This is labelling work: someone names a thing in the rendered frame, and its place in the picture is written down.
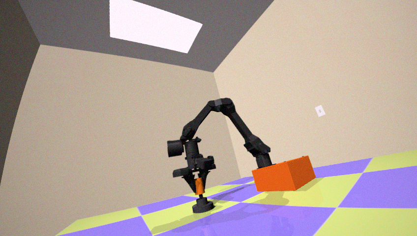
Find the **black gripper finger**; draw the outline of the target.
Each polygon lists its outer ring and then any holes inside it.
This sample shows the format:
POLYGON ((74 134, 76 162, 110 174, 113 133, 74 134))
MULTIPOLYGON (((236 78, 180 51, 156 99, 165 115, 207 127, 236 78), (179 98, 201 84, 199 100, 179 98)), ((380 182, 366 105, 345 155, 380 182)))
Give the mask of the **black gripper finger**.
POLYGON ((206 178, 207 178, 207 175, 208 175, 209 172, 210 171, 197 174, 198 178, 202 177, 204 189, 205 189, 205 185, 206 185, 206 178))
POLYGON ((188 185, 191 187, 192 191, 194 193, 196 193, 196 186, 195 186, 195 180, 194 180, 195 175, 189 175, 189 176, 185 176, 182 177, 185 179, 185 181, 188 183, 188 185))

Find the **grey round pedestal with dark shaft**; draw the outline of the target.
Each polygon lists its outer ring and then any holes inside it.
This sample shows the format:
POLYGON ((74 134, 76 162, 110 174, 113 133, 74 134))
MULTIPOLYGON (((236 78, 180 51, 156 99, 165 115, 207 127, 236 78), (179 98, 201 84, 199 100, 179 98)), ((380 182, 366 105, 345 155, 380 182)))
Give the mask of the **grey round pedestal with dark shaft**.
POLYGON ((213 201, 207 201, 207 197, 203 197, 203 194, 199 195, 199 198, 196 200, 196 203, 192 209, 193 213, 203 213, 206 211, 212 210, 213 207, 213 201))

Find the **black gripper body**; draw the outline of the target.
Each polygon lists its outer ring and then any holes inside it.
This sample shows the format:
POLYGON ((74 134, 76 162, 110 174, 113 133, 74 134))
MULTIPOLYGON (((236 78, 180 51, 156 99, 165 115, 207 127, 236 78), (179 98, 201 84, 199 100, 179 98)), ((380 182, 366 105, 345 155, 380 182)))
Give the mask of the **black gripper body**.
POLYGON ((185 159, 187 160, 187 163, 188 163, 188 167, 174 170, 173 171, 173 177, 180 177, 180 176, 185 177, 185 176, 192 175, 194 172, 199 171, 199 173, 204 173, 204 172, 208 172, 208 170, 216 169, 216 165, 212 164, 211 168, 201 169, 201 168, 196 167, 196 168, 194 168, 194 170, 192 170, 193 169, 192 161, 193 161, 193 156, 194 155, 196 155, 197 158, 198 158, 198 157, 200 157, 201 154, 199 154, 198 151, 188 153, 185 157, 185 159))

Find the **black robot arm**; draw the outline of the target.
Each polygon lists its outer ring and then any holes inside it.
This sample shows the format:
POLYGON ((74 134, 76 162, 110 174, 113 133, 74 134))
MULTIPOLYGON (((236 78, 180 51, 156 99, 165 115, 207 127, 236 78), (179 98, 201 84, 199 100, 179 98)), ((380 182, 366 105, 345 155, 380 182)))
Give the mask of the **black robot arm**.
MULTIPOLYGON (((275 165, 272 164, 270 160, 270 147, 265 145, 259 137, 251 133, 251 131, 236 112, 235 105, 230 98, 220 98, 209 101, 207 105, 199 112, 199 114, 183 127, 182 135, 179 140, 167 141, 167 151, 169 157, 180 156, 184 151, 186 154, 199 151, 197 143, 199 143, 201 139, 198 137, 195 139, 192 138, 194 137, 200 124, 211 111, 222 112, 224 115, 230 118, 232 123, 235 125, 245 140, 245 144, 243 145, 246 147, 247 151, 253 155, 253 157, 256 157, 256 162, 258 165, 257 169, 275 165), (187 140, 189 141, 187 142, 187 140), (183 148, 183 145, 185 149, 183 148)), ((197 156, 194 155, 192 164, 193 168, 211 168, 212 164, 214 164, 214 157, 210 155, 207 156, 207 158, 203 158, 203 155, 201 154, 200 157, 197 158, 197 156)))

